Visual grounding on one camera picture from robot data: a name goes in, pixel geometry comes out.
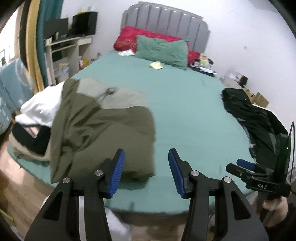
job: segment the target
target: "mattress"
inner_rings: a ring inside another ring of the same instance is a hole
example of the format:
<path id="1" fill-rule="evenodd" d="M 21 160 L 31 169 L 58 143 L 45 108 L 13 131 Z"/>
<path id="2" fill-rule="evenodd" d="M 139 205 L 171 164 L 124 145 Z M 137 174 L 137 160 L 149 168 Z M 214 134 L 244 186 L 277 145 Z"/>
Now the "mattress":
<path id="1" fill-rule="evenodd" d="M 149 99 L 156 127 L 156 175 L 146 183 L 121 182 L 117 193 L 105 204 L 112 210 L 142 213 L 178 214 L 186 212 L 189 200 L 177 193 L 168 164 L 168 151 L 176 148 L 182 160 L 207 177 L 230 176 L 240 190 L 248 189 L 225 167 L 242 158 L 253 162 L 247 136 L 227 113 L 221 100 L 224 89 L 219 79 L 187 68 L 164 65 L 149 68 L 151 62 L 134 56 L 119 56 L 116 51 L 103 56 L 73 78 L 92 78 L 110 86 L 142 91 Z M 28 172 L 50 183 L 49 163 L 17 159 Z"/>

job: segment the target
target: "wooden floor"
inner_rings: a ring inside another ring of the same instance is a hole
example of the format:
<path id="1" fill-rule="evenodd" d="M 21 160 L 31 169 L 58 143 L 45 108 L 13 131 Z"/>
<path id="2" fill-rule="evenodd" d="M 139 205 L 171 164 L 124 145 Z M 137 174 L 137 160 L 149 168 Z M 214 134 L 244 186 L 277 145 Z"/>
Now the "wooden floor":
<path id="1" fill-rule="evenodd" d="M 53 187 L 27 173 L 10 157 L 7 136 L 0 148 L 0 208 L 13 217 L 19 235 L 24 238 Z M 132 228 L 134 241 L 178 241 L 181 239 L 186 214 L 146 215 L 116 213 Z"/>

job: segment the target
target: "silver bolt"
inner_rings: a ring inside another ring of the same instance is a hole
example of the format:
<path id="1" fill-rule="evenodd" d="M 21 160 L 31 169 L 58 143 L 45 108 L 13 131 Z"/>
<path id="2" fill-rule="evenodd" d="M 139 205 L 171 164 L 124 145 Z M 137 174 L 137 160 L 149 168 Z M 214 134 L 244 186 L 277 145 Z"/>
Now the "silver bolt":
<path id="1" fill-rule="evenodd" d="M 103 175 L 103 171 L 102 171 L 102 170 L 96 170 L 96 171 L 94 172 L 94 174 L 95 174 L 96 176 L 102 176 L 102 175 Z"/>
<path id="2" fill-rule="evenodd" d="M 69 183 L 70 181 L 71 181 L 71 179 L 68 178 L 68 177 L 65 177 L 65 178 L 63 179 L 63 183 Z"/>
<path id="3" fill-rule="evenodd" d="M 200 172 L 197 171 L 197 170 L 193 170 L 193 171 L 191 171 L 191 175 L 192 175 L 192 176 L 197 177 L 199 174 L 200 174 Z"/>
<path id="4" fill-rule="evenodd" d="M 224 177 L 223 180 L 226 183 L 230 183 L 232 181 L 230 177 Z"/>

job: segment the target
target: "black cable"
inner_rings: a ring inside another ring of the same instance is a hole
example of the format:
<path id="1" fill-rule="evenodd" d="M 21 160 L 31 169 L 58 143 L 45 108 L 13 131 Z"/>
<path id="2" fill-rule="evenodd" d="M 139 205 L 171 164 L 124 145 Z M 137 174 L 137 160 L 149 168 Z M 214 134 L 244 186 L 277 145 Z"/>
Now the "black cable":
<path id="1" fill-rule="evenodd" d="M 290 174 L 290 185 L 291 185 L 291 181 L 292 181 L 292 174 L 293 174 L 293 168 L 294 168 L 294 155 L 295 155 L 295 123 L 293 121 L 292 121 L 292 124 L 291 124 L 288 140 L 290 140 L 291 133 L 292 133 L 292 128 L 293 128 L 293 155 L 292 155 L 292 169 L 291 169 L 291 174 Z M 291 192 L 294 195 L 296 195 L 296 192 L 292 190 L 292 187 L 291 187 Z"/>

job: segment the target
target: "gray headboard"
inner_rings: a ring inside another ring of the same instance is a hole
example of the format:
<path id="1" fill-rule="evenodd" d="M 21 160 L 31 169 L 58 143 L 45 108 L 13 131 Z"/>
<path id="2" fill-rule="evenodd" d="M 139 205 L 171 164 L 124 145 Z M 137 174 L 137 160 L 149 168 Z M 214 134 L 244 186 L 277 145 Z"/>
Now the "gray headboard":
<path id="1" fill-rule="evenodd" d="M 156 3 L 139 2 L 124 11 L 121 29 L 137 27 L 189 41 L 190 50 L 203 53 L 210 31 L 201 16 Z"/>

